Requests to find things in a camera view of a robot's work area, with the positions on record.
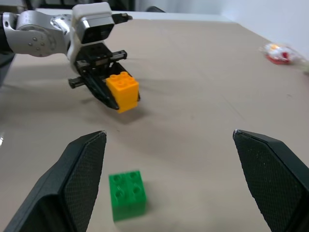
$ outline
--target green lego brick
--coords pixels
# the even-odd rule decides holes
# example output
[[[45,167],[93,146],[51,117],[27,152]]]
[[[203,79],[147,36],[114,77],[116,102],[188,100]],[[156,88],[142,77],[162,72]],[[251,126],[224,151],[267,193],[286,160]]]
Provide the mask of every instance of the green lego brick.
[[[114,221],[143,215],[147,197],[139,171],[109,175]]]

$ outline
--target table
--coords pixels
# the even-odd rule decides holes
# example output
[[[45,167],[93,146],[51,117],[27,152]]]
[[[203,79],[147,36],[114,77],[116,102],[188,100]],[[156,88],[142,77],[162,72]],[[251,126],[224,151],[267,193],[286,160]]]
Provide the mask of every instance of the table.
[[[89,232],[269,232],[247,188],[234,129],[283,140],[307,164],[309,79],[277,66],[267,41],[238,24],[133,20],[106,41],[125,49],[141,102],[117,114],[75,77],[64,55],[17,55],[0,93],[0,230],[66,145],[107,131]],[[139,169],[149,210],[112,221],[108,174]]]

